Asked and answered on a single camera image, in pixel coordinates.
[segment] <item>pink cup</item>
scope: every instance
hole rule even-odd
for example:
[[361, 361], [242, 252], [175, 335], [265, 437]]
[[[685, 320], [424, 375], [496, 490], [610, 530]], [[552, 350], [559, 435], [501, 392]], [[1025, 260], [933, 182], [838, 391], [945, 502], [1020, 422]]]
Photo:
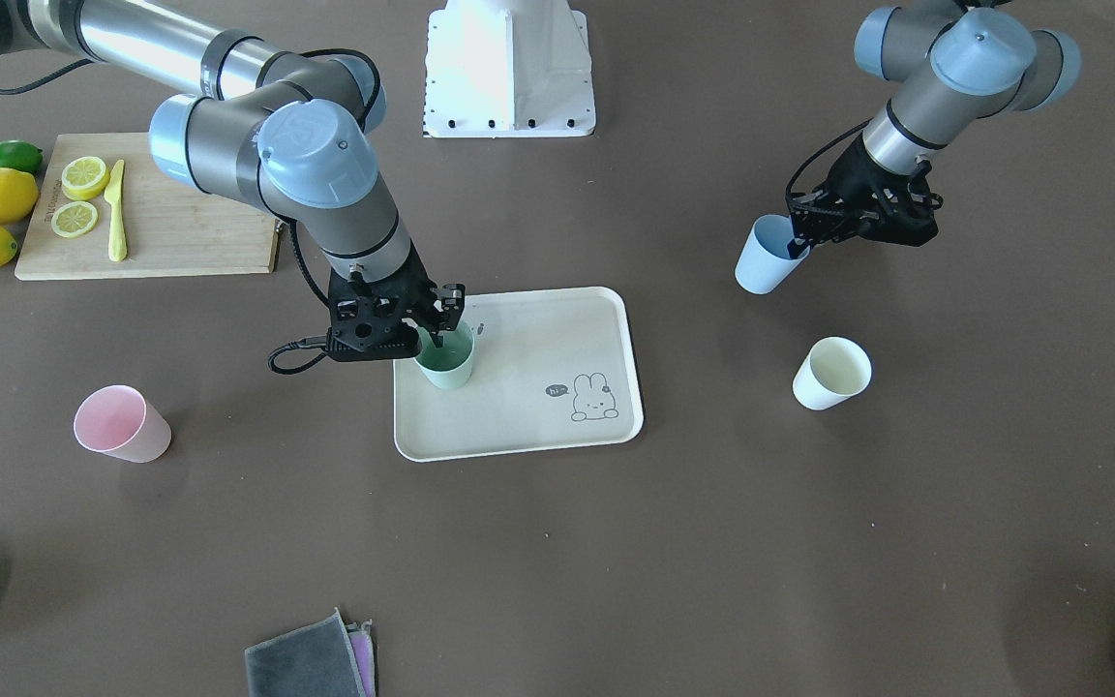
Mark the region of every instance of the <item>pink cup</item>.
[[166, 452], [169, 424], [136, 389], [110, 385], [89, 394], [71, 423], [76, 441], [94, 453], [147, 463]]

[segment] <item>light green cup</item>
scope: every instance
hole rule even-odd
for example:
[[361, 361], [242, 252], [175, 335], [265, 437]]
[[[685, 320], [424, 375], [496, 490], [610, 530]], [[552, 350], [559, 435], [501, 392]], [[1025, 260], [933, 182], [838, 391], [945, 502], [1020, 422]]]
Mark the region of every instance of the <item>light green cup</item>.
[[415, 360], [429, 383], [442, 389], [462, 387], [473, 376], [473, 364], [476, 362], [476, 336], [473, 328], [465, 322], [458, 322], [455, 331], [442, 335], [443, 346], [433, 343], [428, 331], [420, 330], [420, 355]]

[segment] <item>white cup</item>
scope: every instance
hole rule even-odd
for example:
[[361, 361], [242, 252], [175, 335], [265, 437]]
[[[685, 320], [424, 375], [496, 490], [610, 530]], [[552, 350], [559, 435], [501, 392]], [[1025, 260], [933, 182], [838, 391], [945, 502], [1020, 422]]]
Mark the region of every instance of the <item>white cup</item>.
[[831, 336], [811, 346], [794, 376], [794, 398], [822, 410], [849, 400], [871, 383], [871, 358], [862, 346]]
[[777, 288], [792, 270], [796, 269], [811, 248], [803, 250], [797, 260], [788, 256], [787, 244], [794, 239], [794, 225], [786, 216], [762, 216], [752, 225], [734, 278], [744, 290], [763, 296]]
[[166, 419], [127, 385], [103, 387], [85, 397], [71, 430], [87, 449], [132, 463], [158, 458], [172, 441]]
[[462, 387], [473, 376], [476, 358], [476, 335], [467, 322], [458, 322], [455, 331], [442, 335], [442, 348], [434, 345], [428, 331], [420, 330], [420, 355], [413, 358], [429, 383], [442, 389]]

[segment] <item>gray cloth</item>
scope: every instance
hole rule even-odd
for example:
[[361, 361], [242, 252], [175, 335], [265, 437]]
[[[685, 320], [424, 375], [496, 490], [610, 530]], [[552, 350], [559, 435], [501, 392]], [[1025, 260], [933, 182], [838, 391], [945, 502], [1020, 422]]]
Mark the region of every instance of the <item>gray cloth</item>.
[[318, 623], [245, 649], [248, 694], [252, 697], [367, 697], [347, 629], [336, 609], [331, 617]]

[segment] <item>table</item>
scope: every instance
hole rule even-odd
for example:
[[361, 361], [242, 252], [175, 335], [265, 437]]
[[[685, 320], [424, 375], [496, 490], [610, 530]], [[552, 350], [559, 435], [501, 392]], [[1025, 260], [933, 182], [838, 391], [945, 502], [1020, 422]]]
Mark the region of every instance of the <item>table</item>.
[[[410, 463], [388, 364], [266, 370], [327, 326], [284, 250], [0, 269], [0, 694], [243, 694], [246, 646], [333, 606], [376, 621], [386, 696], [1115, 694], [1115, 3], [1005, 8], [1078, 40], [1075, 90], [937, 159], [935, 241], [825, 246], [768, 297], [731, 274], [752, 221], [895, 89], [853, 61], [876, 3], [581, 0], [597, 133], [498, 142], [421, 137], [439, 3], [173, 6], [375, 57], [371, 141], [435, 281], [617, 290], [644, 429]], [[0, 85], [64, 62], [0, 58]], [[169, 94], [85, 67], [0, 97], [0, 141], [145, 130]], [[815, 414], [788, 381], [828, 335], [875, 379]], [[173, 425], [154, 464], [70, 435], [118, 383]]]

